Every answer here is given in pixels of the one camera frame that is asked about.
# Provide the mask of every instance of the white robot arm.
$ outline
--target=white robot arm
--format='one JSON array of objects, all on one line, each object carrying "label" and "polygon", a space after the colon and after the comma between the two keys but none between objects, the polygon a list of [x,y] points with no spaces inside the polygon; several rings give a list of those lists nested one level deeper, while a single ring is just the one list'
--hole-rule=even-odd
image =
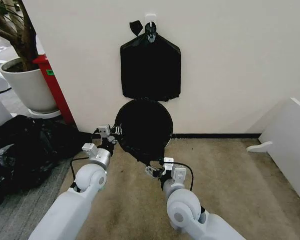
[{"label": "white robot arm", "polygon": [[[30,240],[74,240],[86,220],[91,203],[106,183],[106,169],[116,143],[109,127],[99,127],[103,144],[96,147],[86,143],[82,147],[90,163],[77,172],[71,187],[50,207],[30,236]],[[244,238],[225,220],[201,207],[197,196],[184,188],[186,168],[164,158],[163,169],[146,166],[145,172],[164,177],[163,191],[167,199],[167,213],[173,228],[187,232],[197,240],[243,240]]]}]

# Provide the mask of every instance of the soil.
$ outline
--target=soil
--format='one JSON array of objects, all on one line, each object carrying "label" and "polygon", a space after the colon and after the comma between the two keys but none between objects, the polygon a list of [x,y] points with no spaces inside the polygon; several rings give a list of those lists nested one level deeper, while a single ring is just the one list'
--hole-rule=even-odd
[{"label": "soil", "polygon": [[24,72],[22,62],[17,63],[15,65],[9,67],[5,71],[7,71],[9,73],[12,73],[12,72],[13,73],[19,73],[19,72],[22,73],[22,72]]}]

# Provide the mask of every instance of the white adhesive hook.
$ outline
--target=white adhesive hook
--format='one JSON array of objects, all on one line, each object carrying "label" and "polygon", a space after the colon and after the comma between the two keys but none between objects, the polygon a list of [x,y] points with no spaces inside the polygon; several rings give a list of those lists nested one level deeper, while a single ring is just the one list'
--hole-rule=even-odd
[{"label": "white adhesive hook", "polygon": [[157,25],[157,22],[156,22],[156,14],[153,14],[153,13],[146,14],[144,20],[145,20],[144,26],[145,26],[147,23],[150,23],[150,22],[154,22],[154,23]]}]

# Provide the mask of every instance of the pile of black bags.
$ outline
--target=pile of black bags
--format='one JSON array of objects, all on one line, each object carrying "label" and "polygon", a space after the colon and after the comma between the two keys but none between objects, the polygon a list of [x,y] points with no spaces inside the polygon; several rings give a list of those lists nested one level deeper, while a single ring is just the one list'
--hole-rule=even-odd
[{"label": "pile of black bags", "polygon": [[23,115],[0,126],[0,203],[8,193],[39,186],[51,169],[77,154],[91,134]]}]

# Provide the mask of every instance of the red panel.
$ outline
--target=red panel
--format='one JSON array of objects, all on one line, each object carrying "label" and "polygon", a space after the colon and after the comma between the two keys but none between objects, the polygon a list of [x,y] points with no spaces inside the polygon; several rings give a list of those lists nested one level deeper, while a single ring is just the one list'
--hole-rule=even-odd
[{"label": "red panel", "polygon": [[66,100],[64,98],[64,95],[62,93],[62,90],[59,86],[59,83],[56,80],[56,77],[54,75],[48,75],[47,70],[52,70],[51,65],[44,55],[39,55],[38,58],[36,58],[33,63],[38,64],[41,72],[45,78],[46,83],[48,84],[51,93],[54,97],[54,100],[61,111],[61,114],[63,116],[63,119],[66,124],[72,124],[74,123],[73,116],[71,114],[71,111],[69,109],[68,104],[66,103]]}]

